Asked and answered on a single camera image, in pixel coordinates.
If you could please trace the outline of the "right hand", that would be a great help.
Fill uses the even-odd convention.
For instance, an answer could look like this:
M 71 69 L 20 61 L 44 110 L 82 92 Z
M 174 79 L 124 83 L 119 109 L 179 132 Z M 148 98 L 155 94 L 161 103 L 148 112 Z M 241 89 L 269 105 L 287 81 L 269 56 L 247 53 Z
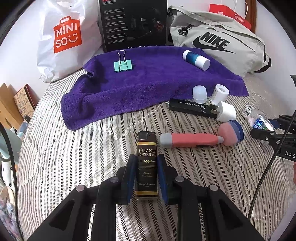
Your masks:
M 296 162 L 293 164 L 293 182 L 296 185 Z

